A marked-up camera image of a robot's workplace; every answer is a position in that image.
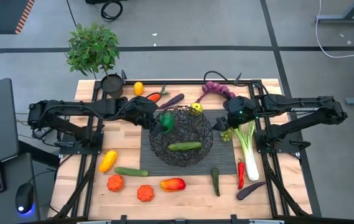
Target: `gray mat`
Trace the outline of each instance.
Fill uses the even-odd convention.
[[[203,114],[214,126],[215,119],[220,116],[226,116],[226,111],[205,110]],[[213,134],[213,147],[204,159],[192,166],[175,167],[166,164],[154,155],[149,142],[149,130],[143,129],[141,133],[140,169],[148,170],[150,176],[208,175],[213,167],[217,167],[220,170],[220,174],[236,174],[236,161],[232,141],[223,142],[219,131],[213,131]]]

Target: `black wire basket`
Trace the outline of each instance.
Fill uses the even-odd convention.
[[[166,108],[156,116],[172,115],[174,127],[169,133],[150,134],[152,152],[168,165],[187,167],[201,161],[213,146],[213,132],[210,122],[197,110],[189,106]],[[188,151],[171,151],[167,146],[178,142],[201,142],[202,148]]]

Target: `purple eggplant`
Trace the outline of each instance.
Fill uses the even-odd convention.
[[[180,102],[181,100],[183,100],[185,97],[184,94],[180,93],[177,96],[171,98],[171,100],[169,100],[167,103],[164,103],[163,105],[161,105],[159,107],[159,109],[164,109],[164,108],[168,108],[169,106],[172,106],[178,102]]]
[[[255,183],[253,185],[250,185],[246,188],[244,188],[243,190],[241,190],[238,195],[237,198],[238,200],[243,200],[245,199],[245,197],[247,197],[249,194],[251,194],[253,191],[255,191],[257,188],[259,188],[260,186],[266,184],[266,182],[258,182]]]

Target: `celery stalk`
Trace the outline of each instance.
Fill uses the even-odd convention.
[[[259,179],[259,174],[256,165],[256,159],[254,158],[253,152],[253,134],[255,130],[254,121],[249,123],[249,129],[247,133],[241,131],[241,126],[235,128],[235,134],[238,137],[243,154],[245,155],[246,171],[247,176],[251,181]]]

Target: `wooden table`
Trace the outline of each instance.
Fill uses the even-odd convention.
[[[277,79],[264,79],[262,81],[270,93],[281,94]],[[80,80],[75,99],[90,102],[93,86],[93,80]],[[250,97],[248,88],[236,86],[229,86],[229,88],[236,95]],[[143,95],[148,95],[160,89],[161,85],[145,85]],[[124,86],[123,90],[124,96],[129,99],[134,97],[131,85]],[[179,93],[185,95],[185,99],[179,104],[190,105],[202,94],[201,85],[168,85],[166,90],[170,92],[170,96],[163,97],[158,105],[165,103]],[[205,110],[222,109],[224,100],[221,96],[210,94],[201,103]],[[71,118],[71,122],[79,126],[86,126],[87,120],[87,117]],[[271,119],[274,124],[283,124],[287,121],[288,118],[285,114]],[[104,125],[105,137],[102,153],[98,156],[96,163],[90,220],[119,220],[121,215],[127,215],[129,220],[229,219],[231,214],[237,214],[238,218],[271,218],[266,186],[260,187],[244,200],[238,201],[236,199],[236,194],[239,191],[237,175],[220,176],[221,197],[215,196],[212,179],[209,175],[180,176],[187,183],[187,187],[184,191],[172,193],[166,193],[159,187],[159,182],[171,178],[169,176],[124,176],[124,189],[118,193],[110,192],[106,188],[106,183],[108,178],[114,174],[114,170],[111,169],[105,174],[99,173],[97,172],[98,165],[104,154],[113,149],[118,152],[118,158],[113,167],[123,166],[138,169],[141,127],[121,120],[105,121]],[[237,161],[239,158],[243,158],[243,152],[236,136],[233,138],[233,145]],[[265,181],[261,156],[258,153],[254,153],[254,155],[259,170],[259,181]],[[59,168],[51,201],[53,208],[59,210],[75,190],[80,159],[80,155],[74,155]],[[301,208],[310,213],[309,199],[299,161],[289,154],[279,154],[279,163],[286,189]],[[253,182],[249,181],[246,176],[244,187],[251,184]],[[137,189],[140,185],[151,185],[154,188],[155,197],[151,202],[142,203],[136,198]],[[275,186],[274,191],[277,209],[281,214],[281,201]],[[83,213],[84,199],[85,191],[80,197],[78,215]],[[54,215],[53,211],[49,212],[49,217]]]

